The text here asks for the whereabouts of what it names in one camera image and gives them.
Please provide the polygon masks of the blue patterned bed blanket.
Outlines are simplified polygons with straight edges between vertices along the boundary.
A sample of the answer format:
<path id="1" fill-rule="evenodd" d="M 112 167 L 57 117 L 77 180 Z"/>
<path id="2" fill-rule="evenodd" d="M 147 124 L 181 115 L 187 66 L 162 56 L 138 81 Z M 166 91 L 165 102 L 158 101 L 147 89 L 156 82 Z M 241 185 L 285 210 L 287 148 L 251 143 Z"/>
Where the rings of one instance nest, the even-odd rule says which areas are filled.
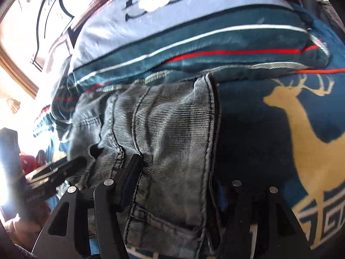
<path id="1" fill-rule="evenodd" d="M 314 34 L 324 38 L 330 52 L 327 66 L 266 73 L 228 66 L 168 69 L 154 80 L 93 90 L 170 84 L 206 74 L 213 78 L 219 127 L 209 192 L 220 237 L 215 248 L 205 242 L 197 258 L 218 258 L 224 233 L 224 189 L 233 180 L 278 188 L 305 234 L 311 258 L 344 257 L 344 43 L 313 13 L 290 4 L 308 19 Z M 54 82 L 52 101 L 70 58 L 58 67 L 61 76 Z M 37 139 L 57 138 L 68 155 L 75 109 L 70 123 L 58 122 L 51 115 L 52 101 L 36 120 L 33 134 Z M 176 258 L 126 247 L 135 258 Z"/>

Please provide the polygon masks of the grey denim pants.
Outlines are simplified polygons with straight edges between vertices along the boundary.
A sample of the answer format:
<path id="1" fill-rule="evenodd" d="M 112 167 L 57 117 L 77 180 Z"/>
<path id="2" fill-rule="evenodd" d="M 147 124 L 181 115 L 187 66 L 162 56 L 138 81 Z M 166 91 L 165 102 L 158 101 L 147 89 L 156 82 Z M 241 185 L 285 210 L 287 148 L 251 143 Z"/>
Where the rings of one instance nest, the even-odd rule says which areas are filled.
<path id="1" fill-rule="evenodd" d="M 72 117 L 68 158 L 86 165 L 71 178 L 95 188 L 143 159 L 130 206 L 118 215 L 125 244 L 176 258 L 215 248 L 220 227 L 210 196 L 219 127 L 213 78 L 127 85 L 83 93 Z"/>

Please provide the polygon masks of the red cloth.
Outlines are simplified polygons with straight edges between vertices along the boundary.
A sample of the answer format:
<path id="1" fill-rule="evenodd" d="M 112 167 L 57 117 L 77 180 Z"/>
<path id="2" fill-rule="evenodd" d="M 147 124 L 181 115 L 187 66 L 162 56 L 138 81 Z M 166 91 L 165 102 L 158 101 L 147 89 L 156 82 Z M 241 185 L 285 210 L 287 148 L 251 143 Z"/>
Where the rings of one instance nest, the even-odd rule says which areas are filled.
<path id="1" fill-rule="evenodd" d="M 46 152 L 43 150 L 39 150 L 38 154 L 35 157 L 20 154 L 19 159 L 21 162 L 22 169 L 25 175 L 27 175 L 46 164 Z"/>

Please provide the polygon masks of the light blue striped pillow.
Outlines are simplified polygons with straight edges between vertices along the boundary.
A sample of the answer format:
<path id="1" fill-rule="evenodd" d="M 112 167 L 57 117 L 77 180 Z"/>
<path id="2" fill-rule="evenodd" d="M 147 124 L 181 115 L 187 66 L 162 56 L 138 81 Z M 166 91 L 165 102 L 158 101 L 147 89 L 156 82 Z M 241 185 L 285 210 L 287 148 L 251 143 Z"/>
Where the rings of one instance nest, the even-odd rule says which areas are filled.
<path id="1" fill-rule="evenodd" d="M 111 0 L 82 27 L 51 115 L 70 123 L 82 93 L 168 69 L 325 67 L 328 47 L 307 23 L 285 0 Z"/>

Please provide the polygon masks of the carved dark wood headboard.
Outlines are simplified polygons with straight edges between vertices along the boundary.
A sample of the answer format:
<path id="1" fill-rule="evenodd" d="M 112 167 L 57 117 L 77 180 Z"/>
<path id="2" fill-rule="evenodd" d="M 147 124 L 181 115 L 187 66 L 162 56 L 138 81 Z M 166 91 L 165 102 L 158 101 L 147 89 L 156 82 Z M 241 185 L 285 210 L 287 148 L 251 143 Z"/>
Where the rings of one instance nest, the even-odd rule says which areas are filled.
<path id="1" fill-rule="evenodd" d="M 30 63 L 39 72 L 53 43 L 66 32 L 72 44 L 86 19 L 108 0 L 38 0 L 34 6 L 34 45 Z"/>

